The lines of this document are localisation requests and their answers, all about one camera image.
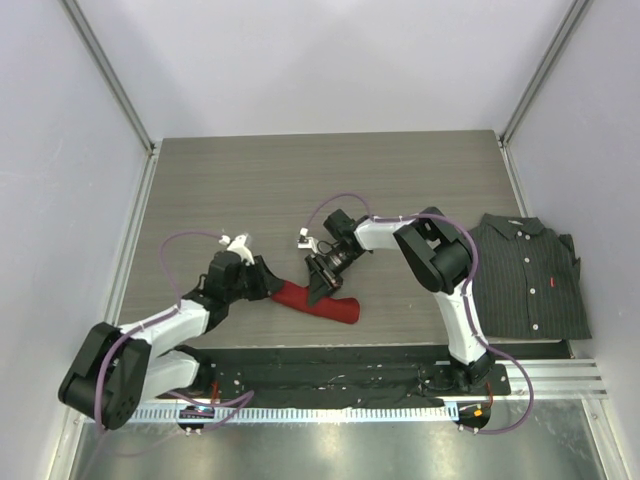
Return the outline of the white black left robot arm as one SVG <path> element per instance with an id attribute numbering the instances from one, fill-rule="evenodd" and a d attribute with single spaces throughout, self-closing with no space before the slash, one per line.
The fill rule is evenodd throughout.
<path id="1" fill-rule="evenodd" d="M 205 397 L 211 359 L 186 341 L 216 328 L 239 301 L 269 298 L 285 285 L 261 256 L 215 254 L 195 288 L 163 312 L 120 327 L 91 328 L 58 390 L 58 399 L 106 430 L 122 427 L 138 405 L 172 391 Z"/>

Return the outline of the red cloth napkin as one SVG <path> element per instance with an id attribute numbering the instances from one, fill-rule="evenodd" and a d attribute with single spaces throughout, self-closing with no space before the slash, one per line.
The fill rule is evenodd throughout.
<path id="1" fill-rule="evenodd" d="M 353 325 L 360 319 L 361 307 L 355 298 L 323 297 L 310 305 L 309 288 L 289 281 L 285 281 L 284 286 L 271 295 L 271 299 L 290 309 L 343 324 Z"/>

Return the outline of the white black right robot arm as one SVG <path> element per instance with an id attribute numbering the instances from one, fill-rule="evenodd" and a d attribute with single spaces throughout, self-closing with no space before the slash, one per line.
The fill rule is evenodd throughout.
<path id="1" fill-rule="evenodd" d="M 448 335 L 448 389 L 472 395 L 483 388 L 494 365 L 476 311 L 472 284 L 478 251 L 469 234 L 430 207 L 418 214 L 384 220 L 355 220 L 343 210 L 332 212 L 323 226 L 334 243 L 326 252 L 307 255 L 307 303 L 314 306 L 343 285 L 342 273 L 366 253 L 398 250 L 418 283 L 437 301 Z"/>

